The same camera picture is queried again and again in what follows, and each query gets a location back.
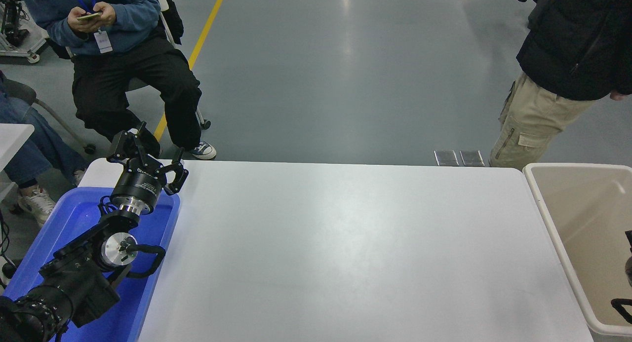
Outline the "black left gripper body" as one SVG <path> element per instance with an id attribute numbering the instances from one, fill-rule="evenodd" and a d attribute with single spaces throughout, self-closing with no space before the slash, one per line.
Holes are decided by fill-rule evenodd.
<path id="1" fill-rule="evenodd" d="M 111 202 L 124 205 L 135 200 L 143 202 L 145 208 L 154 208 L 161 190 L 162 185 L 153 176 L 140 169 L 124 169 L 112 191 Z"/>

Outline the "person's right hand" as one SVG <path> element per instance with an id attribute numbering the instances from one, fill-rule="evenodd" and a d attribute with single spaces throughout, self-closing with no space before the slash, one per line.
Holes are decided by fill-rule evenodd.
<path id="1" fill-rule="evenodd" d="M 92 19 L 100 15 L 100 13 L 87 13 L 81 7 L 73 7 L 70 9 L 66 21 L 73 32 L 93 33 L 98 29 L 93 27 Z"/>

